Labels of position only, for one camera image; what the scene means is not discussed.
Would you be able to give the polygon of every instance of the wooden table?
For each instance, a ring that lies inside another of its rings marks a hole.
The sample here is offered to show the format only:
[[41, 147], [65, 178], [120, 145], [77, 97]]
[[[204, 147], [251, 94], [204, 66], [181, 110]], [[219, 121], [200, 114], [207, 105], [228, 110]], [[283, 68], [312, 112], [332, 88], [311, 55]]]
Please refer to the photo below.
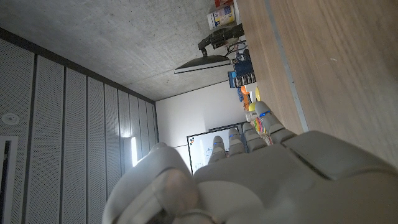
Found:
[[398, 167], [396, 2], [238, 0], [238, 6], [262, 100], [286, 127], [323, 131]]

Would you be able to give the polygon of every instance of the concrete ceiling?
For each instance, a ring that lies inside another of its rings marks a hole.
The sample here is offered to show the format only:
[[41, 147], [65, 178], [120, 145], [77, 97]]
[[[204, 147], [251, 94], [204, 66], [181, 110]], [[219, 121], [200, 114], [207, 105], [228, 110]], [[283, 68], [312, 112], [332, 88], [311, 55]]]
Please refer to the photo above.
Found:
[[201, 57], [214, 9], [214, 0], [2, 0], [0, 27], [161, 100], [228, 79], [232, 66], [174, 74]]

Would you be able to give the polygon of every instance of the whiteboard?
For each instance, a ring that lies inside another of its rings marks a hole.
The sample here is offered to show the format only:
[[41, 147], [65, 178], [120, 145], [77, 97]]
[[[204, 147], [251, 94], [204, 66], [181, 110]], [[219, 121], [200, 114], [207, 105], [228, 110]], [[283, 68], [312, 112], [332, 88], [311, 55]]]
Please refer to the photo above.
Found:
[[229, 127], [228, 129], [187, 137], [192, 174], [209, 163], [211, 153], [213, 152], [213, 139], [215, 136], [220, 136], [223, 139], [225, 151], [229, 151], [228, 131], [230, 128], [236, 128], [239, 131], [238, 127]]

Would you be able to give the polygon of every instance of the perforated wall panel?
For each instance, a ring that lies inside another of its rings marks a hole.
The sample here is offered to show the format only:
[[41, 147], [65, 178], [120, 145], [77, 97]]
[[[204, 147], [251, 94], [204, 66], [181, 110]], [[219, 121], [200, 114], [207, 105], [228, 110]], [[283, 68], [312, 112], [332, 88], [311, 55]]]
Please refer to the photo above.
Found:
[[156, 144], [155, 123], [154, 123], [154, 108], [153, 105], [147, 102], [147, 121], [149, 134], [149, 149]]
[[86, 76], [68, 68], [62, 223], [86, 222]]
[[156, 117], [156, 108], [155, 105], [152, 105], [152, 108], [154, 110], [154, 127], [155, 127], [155, 141], [156, 143], [159, 142], [159, 137], [158, 137], [158, 133], [157, 133], [157, 117]]
[[138, 99], [139, 108], [139, 126], [141, 129], [141, 151], [142, 156], [149, 153], [149, 137], [148, 137], [148, 122], [147, 122], [147, 105], [142, 99]]
[[0, 115], [15, 113], [18, 125], [0, 122], [0, 135], [18, 136], [11, 223], [21, 223], [34, 54], [0, 39]]
[[106, 203], [104, 84], [88, 78], [88, 221], [101, 223]]
[[129, 95], [123, 91], [118, 91], [118, 95], [120, 136], [122, 138], [129, 138], [131, 137]]
[[63, 66], [38, 57], [27, 191], [27, 223], [58, 223]]
[[120, 146], [121, 149], [121, 171], [122, 174], [125, 173], [124, 170], [124, 150], [123, 150], [123, 139], [131, 137], [130, 129], [130, 107], [129, 107], [129, 95], [123, 91], [118, 90], [119, 98], [119, 125], [120, 125]]
[[137, 159], [142, 158], [142, 151], [141, 151], [141, 132], [140, 132], [140, 125], [139, 125], [139, 110], [138, 110], [138, 98], [132, 95], [129, 95], [130, 100], [130, 122], [131, 122], [131, 137], [136, 137], [137, 143]]
[[105, 85], [106, 168], [108, 195], [121, 176], [120, 138], [118, 117], [118, 91]]

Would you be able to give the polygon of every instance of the white robotic hand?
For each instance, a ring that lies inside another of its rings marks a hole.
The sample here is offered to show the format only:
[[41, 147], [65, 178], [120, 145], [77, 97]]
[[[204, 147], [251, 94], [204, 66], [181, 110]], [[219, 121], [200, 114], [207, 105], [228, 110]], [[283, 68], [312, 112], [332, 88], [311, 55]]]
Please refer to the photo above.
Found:
[[285, 129], [268, 106], [256, 112], [271, 146], [244, 125], [213, 141], [209, 164], [192, 176], [178, 152], [158, 143], [117, 183], [103, 224], [396, 223], [398, 172], [364, 150], [317, 131]]

